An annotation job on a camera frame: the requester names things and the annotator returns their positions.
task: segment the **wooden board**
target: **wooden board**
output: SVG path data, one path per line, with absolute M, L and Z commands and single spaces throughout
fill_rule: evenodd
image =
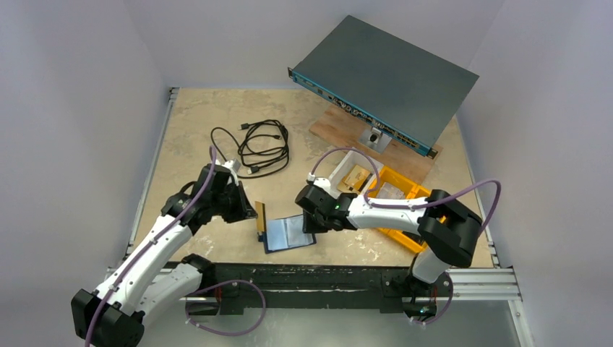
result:
M 383 153 L 377 153 L 358 142 L 362 132 L 369 128 L 368 124 L 332 105 L 311 125 L 309 131 L 335 147 L 355 147 L 363 150 L 373 159 L 396 170 L 417 184 L 425 180 L 434 161 L 442 151 L 442 147 L 434 145 L 434 149 L 439 153 L 434 159 L 431 159 L 422 157 L 411 148 L 392 140 Z

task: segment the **coiled black cable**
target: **coiled black cable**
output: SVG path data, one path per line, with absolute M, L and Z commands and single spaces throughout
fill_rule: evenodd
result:
M 278 129 L 279 134 L 254 134 L 260 127 L 275 127 Z M 237 154 L 239 155 L 241 159 L 241 163 L 243 166 L 249 168 L 249 173 L 250 173 L 250 176 L 240 176 L 239 175 L 240 179 L 258 179 L 260 177 L 270 176 L 272 174 L 276 174 L 277 172 L 283 170 L 289 164 L 289 144 L 288 144 L 289 133 L 288 133 L 288 130 L 285 128 L 283 124 L 281 124 L 280 121 L 276 119 L 266 119 L 264 121 L 258 121 L 257 123 L 253 123 L 253 124 L 245 123 L 241 125 L 241 129 L 242 130 L 246 129 L 247 133 L 245 134 L 244 140 L 240 143 L 228 130 L 222 127 L 215 127 L 211 130 L 211 133 L 210 133 L 210 138 L 211 138 L 211 142 L 213 143 L 213 146 L 215 146 L 215 148 L 217 149 L 217 151 L 219 152 L 219 154 L 225 161 L 228 161 L 228 159 L 226 158 L 226 156 L 223 154 L 221 149 L 215 143 L 213 133 L 215 132 L 215 130 L 221 130 L 225 132 L 226 134 L 228 134 L 232 138 L 234 143 L 236 144 L 238 148 Z M 273 147 L 273 148 L 268 148 L 266 150 L 256 151 L 249 147 L 249 141 L 256 139 L 258 137 L 272 137 L 276 140 L 283 139 L 283 145 Z M 257 156 L 271 157 L 271 158 L 262 159 L 260 161 L 250 161 L 249 163 L 245 161 L 247 158 L 253 158 Z M 276 168 L 272 171 L 269 171 L 267 173 L 262 173 L 260 175 L 256 175 L 256 176 L 252 175 L 252 174 L 259 172 L 263 168 L 268 168 L 282 161 L 283 161 L 283 165 L 280 168 Z

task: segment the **cable connector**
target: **cable connector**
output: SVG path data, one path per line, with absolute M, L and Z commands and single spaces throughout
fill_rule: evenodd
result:
M 255 174 L 260 170 L 259 167 L 257 166 L 252 166 L 249 169 L 247 169 L 247 173 L 249 173 L 249 175 Z

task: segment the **white wall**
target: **white wall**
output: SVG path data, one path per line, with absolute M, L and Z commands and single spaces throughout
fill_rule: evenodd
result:
M 121 0 L 0 1 L 3 346 L 82 346 L 70 300 L 125 250 L 166 100 Z
M 613 338 L 611 18 L 607 0 L 506 1 L 470 65 L 460 125 L 475 176 L 503 183 L 492 234 L 538 347 Z
M 352 14 L 462 67 L 503 0 L 125 0 L 164 80 L 288 87 L 294 67 Z

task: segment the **floor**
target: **floor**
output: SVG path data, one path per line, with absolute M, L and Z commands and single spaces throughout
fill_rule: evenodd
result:
M 332 147 L 309 133 L 309 126 L 330 104 L 305 90 L 203 90 L 180 89 L 168 123 L 157 167 L 151 181 L 142 218 L 136 235 L 138 244 L 160 214 L 166 199 L 181 186 L 198 177 L 209 162 L 208 147 L 213 127 L 224 127 L 241 139 L 240 124 L 263 119 L 278 119 L 289 130 L 291 162 L 275 175 L 244 180 L 247 197 L 266 204 L 269 219 L 296 215 L 300 208 L 293 203 L 304 186 L 307 173 L 325 151 Z M 226 157 L 236 157 L 236 146 L 222 132 L 215 141 Z M 269 140 L 255 147 L 271 146 Z M 456 192 L 471 184 L 458 123 L 455 118 L 439 138 L 443 151 L 424 181 L 428 189 Z M 343 158 L 343 153 L 330 155 L 317 170 L 327 177 Z M 460 200 L 479 211 L 474 194 Z M 246 220 L 225 224 L 215 219 L 175 253 L 180 260 L 198 253 L 213 262 L 258 262 L 321 265 L 410 265 L 413 253 L 371 229 L 328 232 L 317 237 L 317 244 L 300 249 L 265 254 L 257 241 L 256 223 Z M 482 235 L 477 244 L 472 267 L 492 267 L 489 248 Z

